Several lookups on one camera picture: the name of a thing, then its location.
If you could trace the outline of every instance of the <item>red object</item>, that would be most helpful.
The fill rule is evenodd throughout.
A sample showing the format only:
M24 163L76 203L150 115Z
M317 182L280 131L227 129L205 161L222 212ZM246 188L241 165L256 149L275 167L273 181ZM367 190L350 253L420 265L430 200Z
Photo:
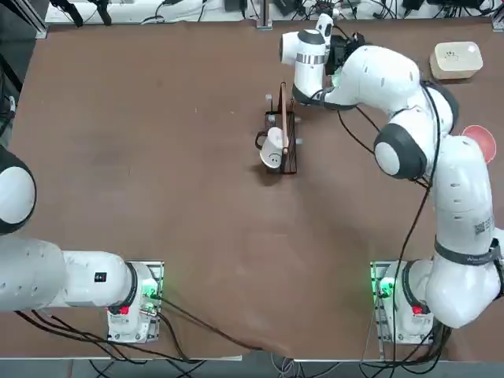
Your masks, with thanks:
M473 124L465 128L462 135L474 139L476 143L478 143L487 164L495 158L497 154L497 143L495 142L494 136L486 128L478 124Z
M415 315L419 315L422 313L422 308L420 306L413 306L411 307L411 309L413 310L413 313Z

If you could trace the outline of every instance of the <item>white mug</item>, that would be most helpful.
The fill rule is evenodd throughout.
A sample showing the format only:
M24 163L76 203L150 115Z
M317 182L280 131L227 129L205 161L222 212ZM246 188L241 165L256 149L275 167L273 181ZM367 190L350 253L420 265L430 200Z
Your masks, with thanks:
M261 137L265 137L262 145L259 143ZM278 169L280 167L284 149L284 132L281 128L269 128L267 134L259 132L255 137L255 146L261 150L259 156L268 168Z

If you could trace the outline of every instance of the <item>floor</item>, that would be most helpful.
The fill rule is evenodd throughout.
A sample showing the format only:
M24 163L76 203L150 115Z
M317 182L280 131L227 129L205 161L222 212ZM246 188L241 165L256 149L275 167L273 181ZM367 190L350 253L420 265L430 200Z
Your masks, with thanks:
M32 4L41 15L45 15L49 0L33 0ZM17 75L23 79L35 45L35 33L20 19L11 14L7 9L0 6L0 51L4 54ZM103 369L109 364L108 361L97 361L96 365ZM328 363L303 363L306 376L312 376L323 372L332 364ZM98 374L92 369L89 361L52 361L52 360L0 360L2 378L39 378L50 376L52 378L92 378ZM485 376L497 378L502 376L504 364L479 364L479 363L440 363L435 370L428 374L429 377L437 378L469 378L473 376ZM166 361L150 361L146 365L135 365L116 362L107 370L110 378L145 376L176 377L177 371ZM252 353L244 357L243 361L209 361L202 366L193 376L198 377L221 377L240 376L243 378L275 377L278 373L272 366L270 355L266 352ZM409 373L397 370L396 378L402 378ZM342 363L337 370L332 371L327 377L362 377L357 363Z

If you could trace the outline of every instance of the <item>mounting plate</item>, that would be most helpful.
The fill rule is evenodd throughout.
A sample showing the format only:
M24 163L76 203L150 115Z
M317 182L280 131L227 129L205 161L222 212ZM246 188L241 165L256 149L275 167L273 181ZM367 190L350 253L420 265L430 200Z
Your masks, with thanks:
M384 301L380 297L380 283L385 277L388 267L395 261L371 261L369 268L371 271L371 287L372 287L372 300L375 306L375 320L376 330L378 334L378 347L380 348L380 356L384 358L384 342L391 343L391 331L388 327L387 314L385 311ZM404 339L398 343L417 345L421 341L418 339ZM425 340L424 344L428 345L432 342L432 336Z
M162 296L163 278L165 274L165 263L163 261L129 261L135 266L139 274L139 286L134 303L129 307L127 314L111 314L108 311L109 331L107 338L119 343L148 343L159 339L159 316L161 303L157 300L147 299L143 295L149 291L151 294ZM136 331L122 332L123 327L128 323L137 321Z

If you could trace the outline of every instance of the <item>green led light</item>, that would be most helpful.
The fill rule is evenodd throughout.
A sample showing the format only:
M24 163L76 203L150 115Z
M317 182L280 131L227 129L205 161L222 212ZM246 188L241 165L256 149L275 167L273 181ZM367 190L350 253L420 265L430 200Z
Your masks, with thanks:
M146 297L152 297L153 295L156 295L157 292L158 289L155 286L144 285L142 287L142 294L145 295Z
M388 297L390 297L392 295L393 290L394 290L394 279L393 278L384 277L380 281L381 298L388 298Z

